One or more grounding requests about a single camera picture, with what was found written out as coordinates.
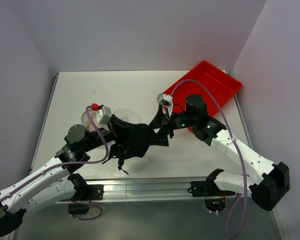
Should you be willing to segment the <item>white mesh laundry bag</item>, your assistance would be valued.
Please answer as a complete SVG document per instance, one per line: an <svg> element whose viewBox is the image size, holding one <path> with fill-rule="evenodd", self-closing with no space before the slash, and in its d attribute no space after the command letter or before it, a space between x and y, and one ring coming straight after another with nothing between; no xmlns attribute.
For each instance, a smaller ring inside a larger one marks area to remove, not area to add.
<svg viewBox="0 0 300 240"><path fill-rule="evenodd" d="M88 113L90 115L90 118L93 121L93 111L91 109L89 109ZM119 110L116 110L114 113L112 113L112 115L116 115L122 121L130 123L130 124L141 124L142 123L141 117L136 112L129 110L129 109L121 108ZM106 129L109 131L108 124L107 125L97 125L95 122L94 122L94 124L99 129Z"/></svg>

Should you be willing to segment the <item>black bra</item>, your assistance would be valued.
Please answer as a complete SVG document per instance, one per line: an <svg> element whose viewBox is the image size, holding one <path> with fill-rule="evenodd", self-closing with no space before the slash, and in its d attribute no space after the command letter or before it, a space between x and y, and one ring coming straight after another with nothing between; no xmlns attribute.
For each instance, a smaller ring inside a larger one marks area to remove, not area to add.
<svg viewBox="0 0 300 240"><path fill-rule="evenodd" d="M168 147L168 120L161 127L154 127L154 119L149 124L125 122L122 136L114 136L107 159L117 159L117 168L124 171L125 160L143 158L149 147Z"/></svg>

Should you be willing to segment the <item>pink bra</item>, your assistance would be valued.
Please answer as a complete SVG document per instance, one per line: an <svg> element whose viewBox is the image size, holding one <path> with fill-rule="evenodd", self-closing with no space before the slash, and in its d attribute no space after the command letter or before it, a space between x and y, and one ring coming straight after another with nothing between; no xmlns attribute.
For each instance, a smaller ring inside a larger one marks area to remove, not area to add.
<svg viewBox="0 0 300 240"><path fill-rule="evenodd" d="M93 126L92 124L90 124L90 123L86 126L86 129L87 129L88 131L90 131L90 132L95 131L94 126Z"/></svg>

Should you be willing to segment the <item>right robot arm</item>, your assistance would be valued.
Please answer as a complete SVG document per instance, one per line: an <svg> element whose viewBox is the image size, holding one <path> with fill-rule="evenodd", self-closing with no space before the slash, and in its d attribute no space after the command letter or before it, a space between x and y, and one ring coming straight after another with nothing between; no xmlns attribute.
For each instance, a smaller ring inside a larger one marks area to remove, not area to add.
<svg viewBox="0 0 300 240"><path fill-rule="evenodd" d="M235 137L227 126L208 114L201 95L187 96L185 111L180 113L173 112L173 97L168 94L160 93L157 103L158 111L150 125L158 131L150 145L167 147L176 130L192 128L197 139L241 166L242 175L214 170L206 178L209 191L248 195L260 208L272 211L290 190L289 167L261 156Z"/></svg>

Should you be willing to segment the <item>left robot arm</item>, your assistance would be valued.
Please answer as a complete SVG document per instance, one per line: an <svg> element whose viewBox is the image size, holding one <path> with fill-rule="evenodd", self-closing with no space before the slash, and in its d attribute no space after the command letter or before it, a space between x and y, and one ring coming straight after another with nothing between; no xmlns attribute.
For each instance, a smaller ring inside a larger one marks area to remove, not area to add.
<svg viewBox="0 0 300 240"><path fill-rule="evenodd" d="M64 138L66 144L44 166L0 190L0 237L15 231L25 214L59 201L87 198L87 182L75 171L91 164L89 151L123 138L129 127L130 123L115 115L94 131L73 125Z"/></svg>

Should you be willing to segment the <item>red plastic tray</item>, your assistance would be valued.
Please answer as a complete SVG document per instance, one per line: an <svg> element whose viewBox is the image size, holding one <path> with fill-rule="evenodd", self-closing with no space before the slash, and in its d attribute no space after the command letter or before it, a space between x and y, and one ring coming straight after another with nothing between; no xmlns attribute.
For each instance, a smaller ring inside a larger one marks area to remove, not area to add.
<svg viewBox="0 0 300 240"><path fill-rule="evenodd" d="M179 80L168 87L164 93L173 97L174 113L186 109L186 97L200 94L207 104L210 116L217 116L223 122L219 108L234 101L234 96L243 84L206 60L201 61Z"/></svg>

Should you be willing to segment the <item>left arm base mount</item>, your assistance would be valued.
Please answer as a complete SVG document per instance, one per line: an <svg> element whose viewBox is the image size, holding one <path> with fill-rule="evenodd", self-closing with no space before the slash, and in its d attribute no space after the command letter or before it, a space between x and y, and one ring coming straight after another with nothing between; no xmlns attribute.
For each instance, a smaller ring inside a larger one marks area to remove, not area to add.
<svg viewBox="0 0 300 240"><path fill-rule="evenodd" d="M103 184L88 184L83 189L77 190L70 200L75 201L68 204L68 212L70 215L86 215L92 209L89 205L79 204L79 202L100 201L103 199L104 185Z"/></svg>

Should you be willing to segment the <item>aluminium frame rail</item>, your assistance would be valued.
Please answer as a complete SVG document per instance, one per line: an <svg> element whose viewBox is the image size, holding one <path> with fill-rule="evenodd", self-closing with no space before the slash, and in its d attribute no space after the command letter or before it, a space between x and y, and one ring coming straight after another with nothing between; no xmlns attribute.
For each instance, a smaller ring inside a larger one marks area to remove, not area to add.
<svg viewBox="0 0 300 240"><path fill-rule="evenodd" d="M85 180L75 173L62 179L54 179L51 172L35 180L24 179L8 191L12 205L34 210L45 208L60 201L72 198L76 191L87 185L104 185L104 202L138 202L160 200L188 200L193 198L187 189L192 181L203 179L163 178L163 179L128 179L128 180ZM220 190L244 193L243 177L222 172L214 182Z"/></svg>

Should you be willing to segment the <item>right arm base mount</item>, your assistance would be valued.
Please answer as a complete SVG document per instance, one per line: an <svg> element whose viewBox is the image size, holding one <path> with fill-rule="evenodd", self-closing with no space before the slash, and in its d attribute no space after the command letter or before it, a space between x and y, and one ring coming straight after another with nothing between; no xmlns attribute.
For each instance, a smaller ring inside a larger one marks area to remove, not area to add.
<svg viewBox="0 0 300 240"><path fill-rule="evenodd" d="M227 197L235 196L236 193L230 190L220 190L213 181L199 180L191 181L190 187L187 192L192 195L192 197Z"/></svg>

